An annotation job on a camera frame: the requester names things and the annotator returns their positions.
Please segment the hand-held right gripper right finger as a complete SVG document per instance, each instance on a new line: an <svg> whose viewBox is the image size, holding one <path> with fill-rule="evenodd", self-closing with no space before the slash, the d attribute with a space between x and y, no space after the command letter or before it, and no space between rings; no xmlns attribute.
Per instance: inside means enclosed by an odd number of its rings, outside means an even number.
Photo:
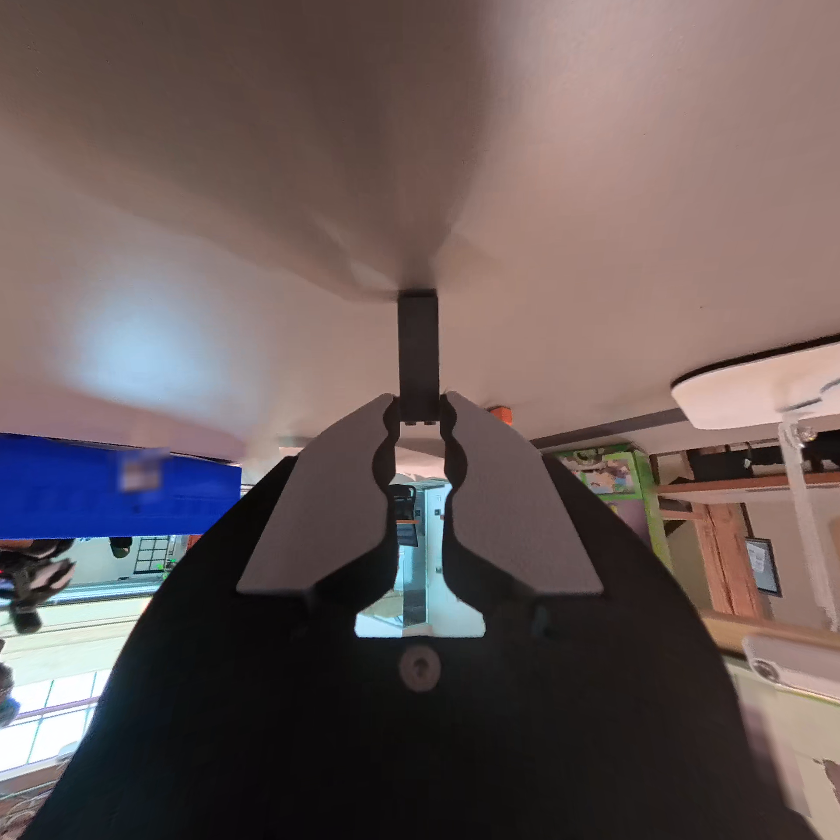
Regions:
<svg viewBox="0 0 840 840"><path fill-rule="evenodd" d="M444 581L480 613L507 602L589 597L604 585L539 451L455 391L440 398Z"/></svg>

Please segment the long grey toy brick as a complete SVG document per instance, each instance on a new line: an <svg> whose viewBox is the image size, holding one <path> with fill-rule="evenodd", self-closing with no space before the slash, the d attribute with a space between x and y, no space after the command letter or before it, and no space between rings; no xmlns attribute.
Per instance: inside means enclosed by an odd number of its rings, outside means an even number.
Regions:
<svg viewBox="0 0 840 840"><path fill-rule="evenodd" d="M404 290L396 311L401 420L432 426L440 404L437 292Z"/></svg>

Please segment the green toy box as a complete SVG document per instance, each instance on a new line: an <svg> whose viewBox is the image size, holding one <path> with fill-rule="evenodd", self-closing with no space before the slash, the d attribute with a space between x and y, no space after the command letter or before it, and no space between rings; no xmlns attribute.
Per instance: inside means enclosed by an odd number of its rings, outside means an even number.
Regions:
<svg viewBox="0 0 840 840"><path fill-rule="evenodd" d="M601 498L669 571L674 569L654 472L643 451L621 444L553 452L551 456Z"/></svg>

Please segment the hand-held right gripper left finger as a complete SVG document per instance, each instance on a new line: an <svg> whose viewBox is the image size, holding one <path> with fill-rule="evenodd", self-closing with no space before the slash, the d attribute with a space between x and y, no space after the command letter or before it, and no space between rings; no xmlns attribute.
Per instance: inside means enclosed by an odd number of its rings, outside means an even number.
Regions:
<svg viewBox="0 0 840 840"><path fill-rule="evenodd" d="M397 397L385 393L305 445L236 586L357 613L394 585Z"/></svg>

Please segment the blue storage bin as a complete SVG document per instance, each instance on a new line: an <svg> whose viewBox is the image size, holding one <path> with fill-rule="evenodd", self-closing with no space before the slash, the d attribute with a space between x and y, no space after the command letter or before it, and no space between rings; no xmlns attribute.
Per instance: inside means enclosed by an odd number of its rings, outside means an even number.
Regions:
<svg viewBox="0 0 840 840"><path fill-rule="evenodd" d="M193 535L241 498L242 469L162 448L1 435L2 539Z"/></svg>

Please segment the white smartphone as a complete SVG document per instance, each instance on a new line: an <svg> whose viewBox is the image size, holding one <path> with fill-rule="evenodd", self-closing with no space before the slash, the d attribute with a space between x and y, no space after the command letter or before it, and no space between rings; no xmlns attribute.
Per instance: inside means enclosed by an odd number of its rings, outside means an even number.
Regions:
<svg viewBox="0 0 840 840"><path fill-rule="evenodd" d="M746 636L742 650L751 670L789 690L839 699L839 650L779 637Z"/></svg>

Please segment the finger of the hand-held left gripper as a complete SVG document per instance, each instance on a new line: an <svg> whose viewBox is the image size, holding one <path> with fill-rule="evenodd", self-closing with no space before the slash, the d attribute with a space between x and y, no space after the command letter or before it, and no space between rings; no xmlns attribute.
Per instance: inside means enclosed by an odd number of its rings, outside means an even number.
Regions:
<svg viewBox="0 0 840 840"><path fill-rule="evenodd" d="M14 573L17 599L49 599L65 590L76 572L76 564L69 559L29 563Z"/></svg>

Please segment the wooden post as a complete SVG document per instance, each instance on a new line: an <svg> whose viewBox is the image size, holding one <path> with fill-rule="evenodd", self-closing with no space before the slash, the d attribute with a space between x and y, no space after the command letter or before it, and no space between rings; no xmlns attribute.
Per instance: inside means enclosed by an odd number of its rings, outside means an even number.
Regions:
<svg viewBox="0 0 840 840"><path fill-rule="evenodd" d="M746 538L749 524L742 505L698 504L692 510L710 593L711 609L719 614L763 620L767 603L755 583Z"/></svg>

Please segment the black picture frame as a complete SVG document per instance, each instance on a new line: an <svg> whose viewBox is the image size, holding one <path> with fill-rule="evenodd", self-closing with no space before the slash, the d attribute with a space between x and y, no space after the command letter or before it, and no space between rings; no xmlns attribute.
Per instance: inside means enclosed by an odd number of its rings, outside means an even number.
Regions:
<svg viewBox="0 0 840 840"><path fill-rule="evenodd" d="M772 542L747 537L745 540L753 579L759 592L782 597L780 576L776 567Z"/></svg>

